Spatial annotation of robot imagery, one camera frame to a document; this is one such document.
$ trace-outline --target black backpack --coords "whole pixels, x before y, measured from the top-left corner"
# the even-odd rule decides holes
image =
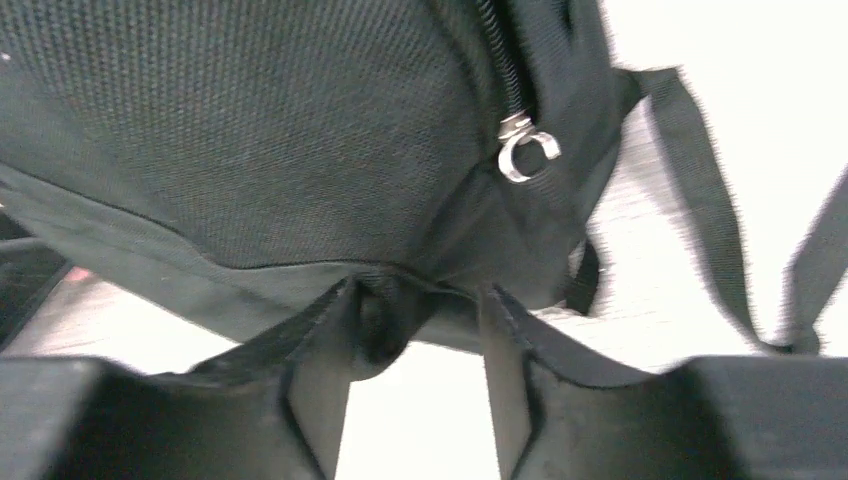
[[[716,302],[766,349],[817,353],[846,177],[793,264],[790,342],[767,345],[698,108],[674,70],[611,66],[595,0],[0,1],[0,203],[75,264],[253,339],[166,383],[254,381],[340,302],[362,379],[411,339],[480,352],[481,285],[504,312],[588,314],[586,224],[646,97]],[[533,325],[537,347],[556,335]],[[644,379],[563,345],[565,378]]]

